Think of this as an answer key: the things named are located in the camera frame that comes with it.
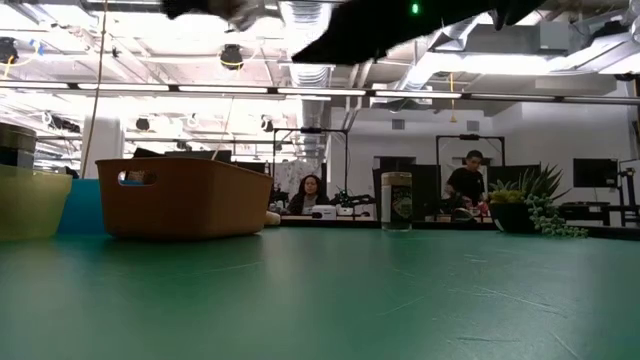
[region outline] potted plant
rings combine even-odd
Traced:
[[[493,221],[509,233],[586,236],[586,230],[567,226],[553,206],[553,201],[569,192],[556,195],[561,179],[562,171],[546,166],[539,175],[527,170],[517,183],[491,184],[489,209]]]

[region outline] brown basket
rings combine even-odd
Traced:
[[[96,161],[104,225],[115,237],[207,239],[256,233],[264,227],[273,179],[202,159]],[[126,171],[153,174],[152,183],[121,183]]]

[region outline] ceiling light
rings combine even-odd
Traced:
[[[82,90],[95,90],[98,84],[78,84]],[[100,84],[100,90],[169,91],[168,85],[157,84]]]
[[[377,97],[417,98],[417,99],[460,99],[461,94],[433,91],[376,91]]]
[[[611,75],[627,73],[640,73],[640,52],[635,55],[628,56],[600,71],[600,74]]]
[[[356,89],[281,88],[278,89],[278,93],[291,95],[364,96],[367,92]]]
[[[331,101],[330,96],[287,95],[287,100]]]
[[[565,96],[563,102],[602,105],[640,105],[640,98],[606,96]]]
[[[537,55],[467,55],[462,71],[491,75],[544,75],[549,73],[549,61]]]
[[[473,100],[495,100],[495,101],[553,101],[555,96],[551,95],[510,95],[510,94],[471,94]]]
[[[180,86],[184,92],[234,93],[234,94],[266,94],[267,88],[248,86]]]
[[[68,89],[66,83],[33,81],[0,81],[0,88],[14,89]]]

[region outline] person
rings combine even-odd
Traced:
[[[482,159],[480,151],[470,151],[466,157],[465,167],[456,169],[445,186],[445,192],[452,199],[462,197],[466,207],[475,207],[484,200],[484,180],[478,171]]]
[[[298,193],[291,199],[287,210],[292,215],[311,214],[315,205],[329,205],[329,198],[322,192],[320,178],[307,175],[300,182]]]

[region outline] spotlight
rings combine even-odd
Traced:
[[[16,39],[0,37],[0,64],[15,64],[20,58],[15,47]]]
[[[271,119],[269,115],[262,115],[260,119],[262,119],[260,128],[264,130],[264,132],[273,132],[273,119]]]
[[[151,128],[151,125],[149,125],[149,119],[139,118],[136,121],[136,129],[142,130],[142,131],[149,131],[150,128]]]
[[[176,147],[178,148],[178,150],[184,150],[184,151],[192,151],[193,150],[191,145],[187,144],[187,142],[183,141],[183,140],[177,141],[176,142]]]
[[[240,45],[226,44],[222,54],[220,54],[220,63],[228,70],[238,71],[244,66],[242,54],[240,54]]]

